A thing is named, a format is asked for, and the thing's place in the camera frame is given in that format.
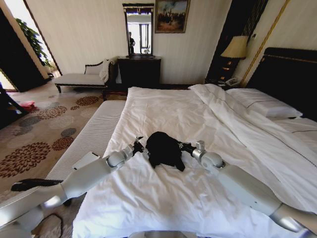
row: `pillow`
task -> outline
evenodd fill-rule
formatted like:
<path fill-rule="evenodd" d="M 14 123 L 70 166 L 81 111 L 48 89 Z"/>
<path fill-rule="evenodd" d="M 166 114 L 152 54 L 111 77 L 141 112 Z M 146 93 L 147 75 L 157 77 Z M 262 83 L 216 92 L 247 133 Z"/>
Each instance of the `pillow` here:
<path fill-rule="evenodd" d="M 86 66 L 85 74 L 99 74 L 102 67 L 102 64 L 99 64 L 97 66 Z"/>
<path fill-rule="evenodd" d="M 101 70 L 99 72 L 99 77 L 105 83 L 109 79 L 109 63 L 110 62 L 116 63 L 117 59 L 118 59 L 118 57 L 112 57 L 110 59 L 104 59 L 103 64 L 102 64 L 102 68 L 101 68 Z"/>
<path fill-rule="evenodd" d="M 246 108 L 265 117 L 292 118 L 303 114 L 295 108 L 254 88 L 233 88 L 226 91 Z"/>
<path fill-rule="evenodd" d="M 276 124 L 293 133 L 317 153 L 317 122 L 308 118 L 276 120 Z"/>

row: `red object on floor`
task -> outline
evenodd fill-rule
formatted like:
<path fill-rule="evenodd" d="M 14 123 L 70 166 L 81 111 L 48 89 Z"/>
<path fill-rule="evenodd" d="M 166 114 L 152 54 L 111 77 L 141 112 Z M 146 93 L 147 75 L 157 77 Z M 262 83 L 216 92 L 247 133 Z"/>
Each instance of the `red object on floor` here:
<path fill-rule="evenodd" d="M 30 112 L 36 108 L 34 104 L 35 104 L 34 101 L 30 101 L 30 102 L 21 103 L 20 106 L 23 107 L 28 112 Z"/>

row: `floral carpet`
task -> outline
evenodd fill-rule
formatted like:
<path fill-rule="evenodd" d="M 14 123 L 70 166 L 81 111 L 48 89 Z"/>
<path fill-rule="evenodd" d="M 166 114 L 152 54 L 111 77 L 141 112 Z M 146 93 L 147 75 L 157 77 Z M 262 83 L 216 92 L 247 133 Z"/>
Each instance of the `floral carpet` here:
<path fill-rule="evenodd" d="M 17 103 L 34 101 L 36 108 L 0 130 L 0 202 L 16 194 L 10 191 L 13 183 L 28 178 L 44 179 L 103 102 L 100 90 L 62 87 L 60 94 L 52 82 L 10 96 Z M 110 95 L 107 99 L 125 97 Z M 71 237 L 72 221 L 82 199 L 47 213 L 63 217 L 64 238 Z M 59 237 L 60 221 L 49 217 L 36 233 L 42 238 Z"/>

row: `framed painting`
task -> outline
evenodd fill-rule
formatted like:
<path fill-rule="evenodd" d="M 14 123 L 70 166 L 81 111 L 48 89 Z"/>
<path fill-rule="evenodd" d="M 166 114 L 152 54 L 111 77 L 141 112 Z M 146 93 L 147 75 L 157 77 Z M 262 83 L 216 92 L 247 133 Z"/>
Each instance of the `framed painting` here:
<path fill-rule="evenodd" d="M 190 0 L 156 0 L 155 33 L 185 33 Z"/>

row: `mirror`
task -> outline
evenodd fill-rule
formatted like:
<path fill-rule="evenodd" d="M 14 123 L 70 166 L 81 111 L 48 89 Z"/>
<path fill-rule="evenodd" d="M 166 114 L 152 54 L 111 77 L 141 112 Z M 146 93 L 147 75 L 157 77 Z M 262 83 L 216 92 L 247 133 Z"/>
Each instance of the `mirror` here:
<path fill-rule="evenodd" d="M 153 3 L 124 3 L 129 56 L 153 55 Z"/>

